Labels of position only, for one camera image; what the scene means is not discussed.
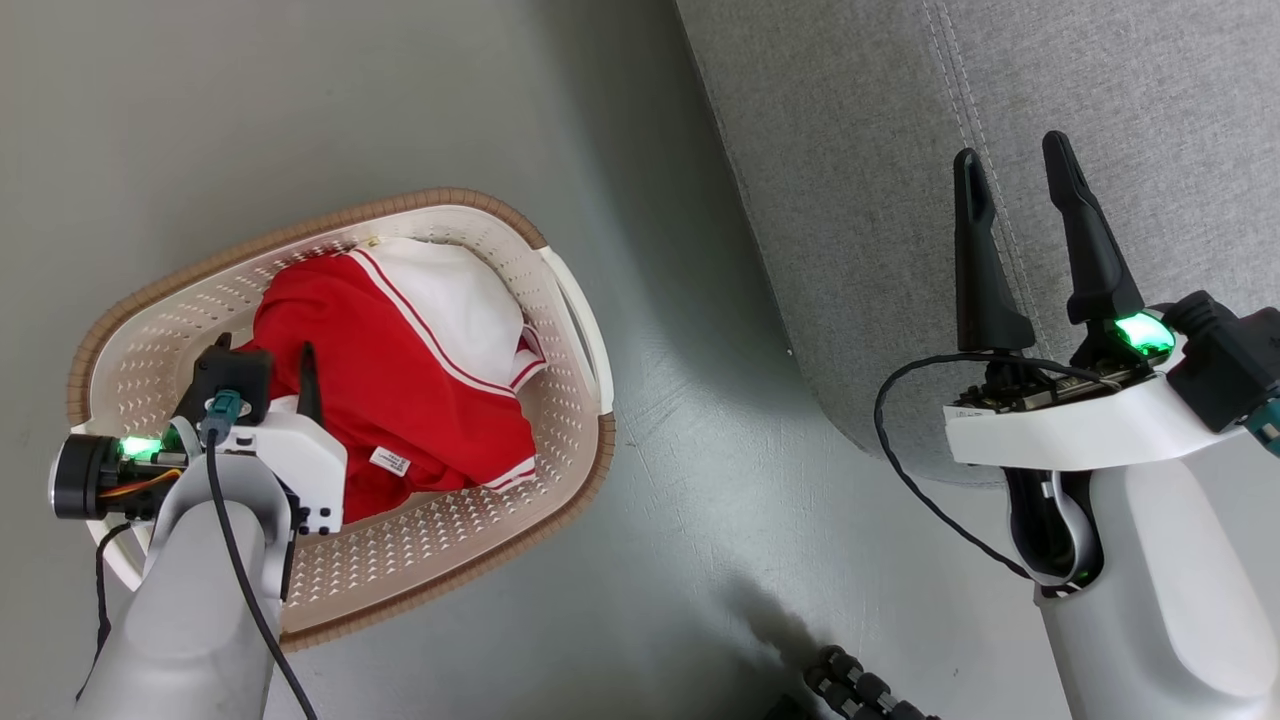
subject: gray sofa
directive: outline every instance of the gray sofa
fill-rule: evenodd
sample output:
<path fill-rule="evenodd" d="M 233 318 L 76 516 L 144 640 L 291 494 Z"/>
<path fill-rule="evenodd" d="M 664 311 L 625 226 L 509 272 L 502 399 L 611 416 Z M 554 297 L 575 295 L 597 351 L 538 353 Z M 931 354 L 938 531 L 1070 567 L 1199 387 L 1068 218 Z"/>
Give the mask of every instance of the gray sofa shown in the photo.
<path fill-rule="evenodd" d="M 1065 131 L 1148 302 L 1280 301 L 1280 6 L 1261 0 L 678 0 L 795 355 L 878 454 L 895 368 L 955 350 L 951 160 L 980 152 L 1033 354 L 1083 337 L 1041 137 Z M 938 406 L 979 375 L 896 391 L 908 466 L 950 482 Z"/>

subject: brown basket rim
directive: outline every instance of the brown basket rim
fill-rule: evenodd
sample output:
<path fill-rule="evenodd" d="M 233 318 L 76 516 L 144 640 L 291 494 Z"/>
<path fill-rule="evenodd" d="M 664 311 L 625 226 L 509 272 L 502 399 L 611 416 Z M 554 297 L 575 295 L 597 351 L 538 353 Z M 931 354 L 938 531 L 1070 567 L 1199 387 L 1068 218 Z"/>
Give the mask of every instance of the brown basket rim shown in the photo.
<path fill-rule="evenodd" d="M 115 331 L 132 318 L 138 310 L 147 307 L 157 300 L 166 297 L 192 283 L 202 281 L 215 273 L 225 270 L 232 265 L 243 263 L 264 252 L 270 252 L 279 247 L 292 245 L 308 237 L 326 232 L 342 229 L 378 218 L 385 218 L 410 210 L 433 208 L 436 205 L 462 205 L 483 210 L 507 223 L 529 243 L 534 250 L 547 247 L 547 238 L 536 227 L 518 210 L 506 202 L 477 192 L 457 187 L 436 187 L 406 195 L 397 195 L 374 202 L 366 202 L 337 213 L 329 213 L 312 220 L 305 220 L 283 229 L 268 233 L 256 240 L 242 242 L 224 252 L 207 260 L 178 270 L 147 287 L 134 292 L 124 300 L 116 302 L 99 318 L 97 323 L 90 328 L 76 350 L 72 369 L 67 379 L 67 419 L 70 424 L 79 425 L 88 421 L 90 380 L 93 375 L 93 365 L 97 363 L 106 342 L 115 334 Z M 573 496 L 552 511 L 550 515 L 512 537 L 503 544 L 489 552 L 472 557 L 453 570 L 422 583 L 410 591 L 389 597 L 376 605 L 349 612 L 321 623 L 311 628 L 284 633 L 280 646 L 285 651 L 296 651 L 314 647 L 358 629 L 367 628 L 425 602 L 440 597 L 442 594 L 474 580 L 475 578 L 498 568 L 515 559 L 534 544 L 547 539 L 557 530 L 567 525 L 586 510 L 595 495 L 600 491 L 604 477 L 613 462 L 616 425 L 613 414 L 600 416 L 599 442 L 595 451 L 595 461 L 586 480 L 573 493 Z"/>

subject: black cable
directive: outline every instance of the black cable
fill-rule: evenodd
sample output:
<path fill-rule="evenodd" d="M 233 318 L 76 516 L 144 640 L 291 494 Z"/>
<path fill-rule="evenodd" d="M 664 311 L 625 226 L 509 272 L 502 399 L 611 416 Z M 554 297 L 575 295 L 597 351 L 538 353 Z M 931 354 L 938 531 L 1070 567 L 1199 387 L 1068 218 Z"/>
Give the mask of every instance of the black cable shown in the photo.
<path fill-rule="evenodd" d="M 311 707 L 311 701 L 307 700 L 306 691 L 302 689 L 302 683 L 298 682 L 298 676 L 293 674 L 293 667 L 289 665 L 288 659 L 284 657 L 284 651 L 280 650 L 280 643 L 275 641 L 275 633 L 266 624 L 266 618 L 262 616 L 262 609 L 257 605 L 257 596 L 253 593 L 253 585 L 248 582 L 248 574 L 244 573 L 244 562 L 241 561 L 239 548 L 236 544 L 236 534 L 232 532 L 232 520 L 227 515 L 227 500 L 223 497 L 223 486 L 218 482 L 218 464 L 214 457 L 216 455 L 218 447 L 218 430 L 209 430 L 207 445 L 205 446 L 205 459 L 209 468 L 209 491 L 214 496 L 214 509 L 218 511 L 218 524 L 223 529 L 223 541 L 227 542 L 227 553 L 232 559 L 232 570 L 236 571 L 236 582 L 239 583 L 241 594 L 244 596 L 244 605 L 248 606 L 248 614 L 253 616 L 253 624 L 257 625 L 257 632 L 262 635 L 262 642 L 266 643 L 266 650 L 270 651 L 271 657 L 275 659 L 275 666 L 280 669 L 280 675 L 284 676 L 284 682 L 289 684 L 289 689 L 293 691 L 293 697 L 298 698 L 298 705 L 302 706 L 302 714 L 306 715 L 307 720 L 316 720 L 316 711 Z"/>
<path fill-rule="evenodd" d="M 111 619 L 106 616 L 106 569 L 105 556 L 106 548 L 111 544 L 116 537 L 124 530 L 128 530 L 132 525 L 124 523 L 123 525 L 116 525 L 102 536 L 102 539 L 97 543 L 97 552 L 93 553 L 93 579 L 97 583 L 97 650 L 93 651 L 93 664 L 88 667 L 88 675 L 84 676 L 84 684 L 76 693 L 76 700 L 84 694 L 84 688 L 88 685 L 88 678 L 93 675 L 93 667 L 97 667 L 97 657 L 102 655 L 102 646 L 106 644 L 108 635 L 111 634 Z"/>
<path fill-rule="evenodd" d="M 1019 578 L 1025 578 L 1029 580 L 1032 579 L 1032 577 L 1027 574 L 1027 570 L 1024 570 L 1021 565 L 1014 562 L 1009 557 L 1005 557 L 1004 555 L 997 552 L 993 547 L 978 539 L 973 533 L 961 528 L 959 523 L 947 516 L 947 514 L 943 512 L 942 509 L 938 507 L 936 502 L 929 500 L 929 497 L 924 495 L 923 491 L 920 491 L 920 486 L 915 484 L 915 480 L 913 480 L 911 477 L 906 474 L 906 470 L 902 469 L 902 462 L 899 461 L 897 455 L 893 454 L 893 450 L 888 445 L 888 433 L 884 432 L 884 401 L 888 397 L 888 391 L 892 389 L 893 384 L 897 380 L 902 379 L 909 373 L 919 370 L 920 368 L 928 368 L 929 365 L 945 365 L 948 363 L 993 363 L 993 361 L 1007 363 L 1010 365 L 1023 365 L 1027 368 L 1038 368 L 1041 370 L 1048 370 L 1051 373 L 1059 373 L 1061 375 L 1079 378 L 1082 380 L 1103 383 L 1107 384 L 1107 387 L 1111 387 L 1112 389 L 1120 389 L 1119 384 L 1103 380 L 1102 377 L 1098 375 L 1097 373 L 1091 373 L 1088 370 L 1082 370 L 1079 368 L 1069 368 L 1066 365 L 1060 365 L 1057 363 L 1053 363 L 1052 360 L 1041 360 L 1038 357 L 1021 357 L 1018 355 L 983 355 L 980 352 L 956 352 L 952 355 L 934 355 L 933 357 L 925 357 L 923 360 L 908 363 L 906 365 L 902 365 L 897 370 L 893 370 L 893 374 L 891 374 L 888 379 L 884 380 L 884 384 L 881 386 L 879 392 L 876 395 L 876 410 L 873 415 L 873 421 L 876 424 L 876 437 L 878 437 L 881 441 L 881 448 L 884 451 L 884 457 L 888 460 L 888 464 L 893 466 L 893 471 L 897 473 L 897 477 L 901 478 L 902 482 L 906 484 L 906 488 L 910 489 L 911 493 L 914 493 L 915 497 L 918 497 L 920 502 L 924 503 L 925 507 L 932 510 L 933 514 L 937 515 L 940 520 L 942 520 L 943 523 L 947 524 L 948 528 L 959 533 L 960 537 L 969 541 L 970 544 L 983 551 L 987 555 L 987 557 L 991 557 L 996 562 L 1000 562 L 1005 568 L 1009 568 Z"/>

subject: orange wire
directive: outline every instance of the orange wire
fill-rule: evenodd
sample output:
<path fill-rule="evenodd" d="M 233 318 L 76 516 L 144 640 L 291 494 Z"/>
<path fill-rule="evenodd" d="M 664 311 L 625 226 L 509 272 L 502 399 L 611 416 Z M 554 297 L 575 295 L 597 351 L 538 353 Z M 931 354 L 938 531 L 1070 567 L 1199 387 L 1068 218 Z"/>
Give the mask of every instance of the orange wire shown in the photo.
<path fill-rule="evenodd" d="M 146 488 L 148 488 L 151 486 L 157 486 L 160 483 L 175 479 L 179 475 L 182 475 L 182 470 L 178 470 L 175 468 L 173 470 L 165 470 L 164 473 L 161 473 L 161 474 L 151 478 L 150 480 L 143 480 L 141 483 L 132 483 L 132 484 L 127 484 L 127 486 L 114 487 L 114 488 L 111 488 L 109 491 L 97 493 L 97 496 L 99 497 L 104 497 L 104 498 L 105 497 L 122 497 L 122 496 L 125 496 L 125 495 L 132 495 L 132 493 L 138 492 L 141 489 L 146 489 Z"/>

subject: laundry basket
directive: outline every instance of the laundry basket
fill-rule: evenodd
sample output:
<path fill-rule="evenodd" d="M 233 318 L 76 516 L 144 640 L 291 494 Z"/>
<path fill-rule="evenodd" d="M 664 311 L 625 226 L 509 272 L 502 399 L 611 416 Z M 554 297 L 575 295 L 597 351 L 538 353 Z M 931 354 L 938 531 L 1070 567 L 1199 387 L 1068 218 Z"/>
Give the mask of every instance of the laundry basket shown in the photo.
<path fill-rule="evenodd" d="M 613 384 L 599 327 L 564 263 L 532 223 L 470 190 L 436 188 L 276 231 L 175 273 L 115 305 L 81 343 L 68 383 L 77 432 L 164 432 L 192 363 L 220 333 L 252 336 L 262 292 L 280 269 L 374 236 L 470 247 L 497 272 L 539 332 L 548 368 L 520 392 L 534 428 L 538 478 L 503 493 L 419 493 L 403 506 L 298 538 L 282 644 L 326 642 L 471 580 L 577 516 L 613 459 Z M 90 523 L 95 542 L 106 523 Z M 131 588 L 150 529 L 106 552 Z"/>

